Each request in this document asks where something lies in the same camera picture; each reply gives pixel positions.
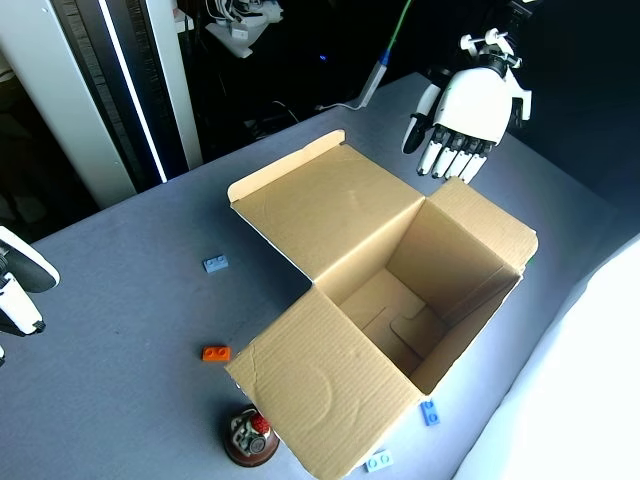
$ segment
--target red berry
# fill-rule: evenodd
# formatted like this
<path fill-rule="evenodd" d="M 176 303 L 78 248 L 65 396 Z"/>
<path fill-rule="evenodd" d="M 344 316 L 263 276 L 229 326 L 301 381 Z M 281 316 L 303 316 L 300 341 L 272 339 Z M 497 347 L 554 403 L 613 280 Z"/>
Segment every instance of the red berry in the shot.
<path fill-rule="evenodd" d="M 267 420 L 259 413 L 256 413 L 251 417 L 251 426 L 256 432 L 263 435 L 267 433 L 270 428 L 269 422 L 267 422 Z"/>

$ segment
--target gray table surface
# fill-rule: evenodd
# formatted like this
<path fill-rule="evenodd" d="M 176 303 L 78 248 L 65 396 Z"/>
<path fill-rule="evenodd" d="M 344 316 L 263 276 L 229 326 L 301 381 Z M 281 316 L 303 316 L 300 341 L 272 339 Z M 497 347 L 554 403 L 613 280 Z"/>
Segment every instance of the gray table surface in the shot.
<path fill-rule="evenodd" d="M 230 208 L 227 187 L 336 128 L 414 188 L 419 152 L 400 143 L 428 85 L 414 74 L 358 112 L 329 110 L 52 235 L 37 248 L 61 284 L 33 299 L 47 330 L 0 337 L 0 478 L 310 478 L 281 446 L 267 464 L 231 463 L 225 414 L 246 403 L 207 344 L 235 352 L 307 288 L 305 278 Z M 441 424 L 418 410 L 385 440 L 395 464 L 379 478 L 448 479 L 527 360 L 571 285 L 592 266 L 614 211 L 507 135 L 472 182 L 537 230 L 524 282 L 438 385 Z M 202 260 L 227 255 L 207 275 Z M 350 478 L 366 475 L 357 468 Z"/>

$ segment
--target lego brick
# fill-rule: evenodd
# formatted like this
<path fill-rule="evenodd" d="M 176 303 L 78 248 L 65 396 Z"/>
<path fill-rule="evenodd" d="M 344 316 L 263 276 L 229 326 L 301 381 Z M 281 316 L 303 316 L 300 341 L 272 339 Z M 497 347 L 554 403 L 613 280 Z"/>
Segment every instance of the lego brick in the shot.
<path fill-rule="evenodd" d="M 393 457 L 389 450 L 383 450 L 372 456 L 364 465 L 367 468 L 367 472 L 375 472 L 376 470 L 393 465 Z"/>
<path fill-rule="evenodd" d="M 440 416 L 436 410 L 436 406 L 432 401 L 422 402 L 420 404 L 422 414 L 424 415 L 424 421 L 427 422 L 427 426 L 431 427 L 440 423 Z"/>
<path fill-rule="evenodd" d="M 227 268 L 229 266 L 229 262 L 227 261 L 227 257 L 224 255 L 218 255 L 217 257 L 209 258 L 202 262 L 204 265 L 204 269 L 207 273 L 217 272 L 223 268 Z"/>
<path fill-rule="evenodd" d="M 204 347 L 203 362 L 228 362 L 231 360 L 231 347 Z"/>

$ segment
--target brown round base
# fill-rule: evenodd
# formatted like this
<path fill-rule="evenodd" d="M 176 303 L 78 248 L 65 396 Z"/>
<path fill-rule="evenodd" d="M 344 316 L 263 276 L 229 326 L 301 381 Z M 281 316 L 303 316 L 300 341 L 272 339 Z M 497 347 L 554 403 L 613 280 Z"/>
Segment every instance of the brown round base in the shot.
<path fill-rule="evenodd" d="M 231 443 L 229 431 L 227 431 L 224 436 L 224 449 L 227 455 L 229 455 L 229 458 L 233 460 L 235 464 L 241 467 L 259 467 L 273 457 L 273 454 L 276 453 L 278 449 L 278 445 L 280 445 L 280 439 L 272 433 L 267 439 L 267 445 L 263 452 L 247 457 Z"/>

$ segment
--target open cardboard box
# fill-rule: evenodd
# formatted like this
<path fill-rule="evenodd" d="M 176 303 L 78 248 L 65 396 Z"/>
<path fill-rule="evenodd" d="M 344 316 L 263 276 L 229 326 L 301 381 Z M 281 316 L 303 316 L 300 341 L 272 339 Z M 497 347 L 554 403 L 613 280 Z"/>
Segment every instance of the open cardboard box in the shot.
<path fill-rule="evenodd" d="M 335 131 L 229 187 L 313 282 L 227 371 L 317 478 L 347 475 L 521 280 L 535 232 L 451 179 L 425 198 Z"/>

